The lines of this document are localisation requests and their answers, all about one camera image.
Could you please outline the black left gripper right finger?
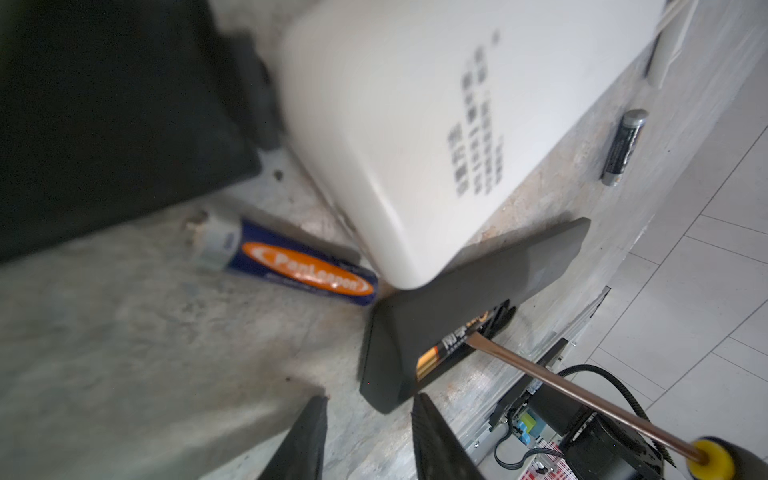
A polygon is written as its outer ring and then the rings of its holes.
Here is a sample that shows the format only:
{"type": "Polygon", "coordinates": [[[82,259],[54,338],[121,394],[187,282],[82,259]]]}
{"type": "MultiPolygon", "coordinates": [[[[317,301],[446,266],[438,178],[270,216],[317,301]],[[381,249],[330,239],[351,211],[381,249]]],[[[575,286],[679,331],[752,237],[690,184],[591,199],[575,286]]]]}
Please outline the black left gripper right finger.
{"type": "Polygon", "coordinates": [[[419,480],[484,479],[426,393],[414,397],[411,420],[419,480]]]}

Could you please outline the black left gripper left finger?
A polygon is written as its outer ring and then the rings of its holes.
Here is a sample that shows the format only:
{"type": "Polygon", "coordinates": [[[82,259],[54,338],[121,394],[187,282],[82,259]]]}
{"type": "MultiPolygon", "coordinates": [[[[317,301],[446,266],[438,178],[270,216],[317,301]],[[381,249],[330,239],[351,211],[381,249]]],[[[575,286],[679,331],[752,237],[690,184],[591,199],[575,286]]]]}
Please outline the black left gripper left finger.
{"type": "Polygon", "coordinates": [[[313,396],[283,439],[258,480],[320,480],[327,436],[325,396],[313,396]]]}

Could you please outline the black remote control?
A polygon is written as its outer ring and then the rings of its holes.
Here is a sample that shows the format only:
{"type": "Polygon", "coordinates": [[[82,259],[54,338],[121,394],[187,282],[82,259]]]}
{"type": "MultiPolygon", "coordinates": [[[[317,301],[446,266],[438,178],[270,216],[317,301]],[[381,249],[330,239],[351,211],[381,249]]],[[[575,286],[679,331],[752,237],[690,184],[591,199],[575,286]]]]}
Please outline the black remote control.
{"type": "Polygon", "coordinates": [[[421,381],[419,357],[462,324],[500,306],[510,311],[485,333],[494,338],[517,308],[558,280],[580,253],[591,221],[582,217],[496,250],[416,290],[401,291],[372,310],[364,346],[360,393],[388,414],[469,354],[465,343],[421,381]]]}

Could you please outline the orange battery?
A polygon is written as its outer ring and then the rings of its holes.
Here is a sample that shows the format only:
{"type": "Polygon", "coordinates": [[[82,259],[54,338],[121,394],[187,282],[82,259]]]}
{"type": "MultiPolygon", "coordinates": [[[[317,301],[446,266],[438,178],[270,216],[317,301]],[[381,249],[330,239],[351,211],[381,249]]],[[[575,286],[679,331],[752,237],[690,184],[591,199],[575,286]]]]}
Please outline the orange battery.
{"type": "Polygon", "coordinates": [[[246,218],[212,207],[184,223],[192,258],[203,268],[256,277],[367,306],[378,293],[372,271],[333,257],[246,218]]]}

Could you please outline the black yellow screwdriver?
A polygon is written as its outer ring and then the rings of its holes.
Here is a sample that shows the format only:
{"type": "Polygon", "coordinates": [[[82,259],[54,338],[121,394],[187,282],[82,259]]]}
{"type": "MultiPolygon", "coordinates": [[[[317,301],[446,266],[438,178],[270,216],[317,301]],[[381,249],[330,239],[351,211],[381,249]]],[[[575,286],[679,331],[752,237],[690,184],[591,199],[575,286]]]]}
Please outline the black yellow screwdriver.
{"type": "Polygon", "coordinates": [[[496,344],[479,333],[467,337],[472,348],[500,359],[523,373],[542,381],[561,394],[604,414],[675,451],[687,460],[696,479],[765,479],[767,463],[752,452],[714,437],[688,442],[632,414],[550,370],[496,344]]]}

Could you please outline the white remote control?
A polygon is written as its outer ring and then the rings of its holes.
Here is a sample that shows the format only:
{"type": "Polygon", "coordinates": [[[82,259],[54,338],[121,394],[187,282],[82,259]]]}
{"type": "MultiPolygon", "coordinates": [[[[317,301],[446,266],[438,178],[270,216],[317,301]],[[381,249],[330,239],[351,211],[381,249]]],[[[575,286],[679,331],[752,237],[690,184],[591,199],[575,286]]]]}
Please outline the white remote control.
{"type": "Polygon", "coordinates": [[[660,1],[322,1],[286,30],[289,144],[371,264],[434,279],[651,42],[660,1]]]}

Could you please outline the black remote battery cover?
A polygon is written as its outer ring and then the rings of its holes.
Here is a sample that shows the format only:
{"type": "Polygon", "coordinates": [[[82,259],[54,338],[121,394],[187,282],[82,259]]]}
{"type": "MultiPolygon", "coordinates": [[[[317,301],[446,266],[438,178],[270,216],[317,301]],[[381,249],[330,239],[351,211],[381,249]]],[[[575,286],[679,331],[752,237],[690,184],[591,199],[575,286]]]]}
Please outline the black remote battery cover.
{"type": "Polygon", "coordinates": [[[207,1],[5,1],[1,258],[254,177],[281,130],[252,37],[207,1]]]}

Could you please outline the white battery cover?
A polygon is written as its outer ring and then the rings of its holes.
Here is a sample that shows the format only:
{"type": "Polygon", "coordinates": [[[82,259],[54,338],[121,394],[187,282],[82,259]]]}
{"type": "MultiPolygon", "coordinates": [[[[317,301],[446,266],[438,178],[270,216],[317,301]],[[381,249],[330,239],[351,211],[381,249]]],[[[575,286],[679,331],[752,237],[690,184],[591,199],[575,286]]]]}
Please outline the white battery cover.
{"type": "Polygon", "coordinates": [[[657,26],[657,41],[647,67],[647,83],[660,89],[672,63],[679,56],[698,0],[670,1],[657,26]]]}

